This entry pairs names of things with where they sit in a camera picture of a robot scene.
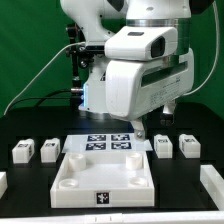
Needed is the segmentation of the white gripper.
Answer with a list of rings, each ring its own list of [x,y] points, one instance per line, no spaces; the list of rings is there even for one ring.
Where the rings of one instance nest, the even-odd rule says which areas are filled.
[[[174,57],[148,62],[111,60],[106,70],[106,107],[116,119],[133,120],[135,138],[144,140],[143,122],[137,118],[165,104],[161,122],[172,125],[176,108],[172,100],[190,91],[193,82],[192,50],[176,60]]]

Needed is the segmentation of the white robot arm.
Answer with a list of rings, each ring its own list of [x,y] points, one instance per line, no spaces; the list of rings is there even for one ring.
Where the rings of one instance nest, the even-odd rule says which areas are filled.
[[[145,138],[142,117],[192,89],[189,0],[60,0],[84,35],[79,65],[89,69],[79,110],[129,121]]]

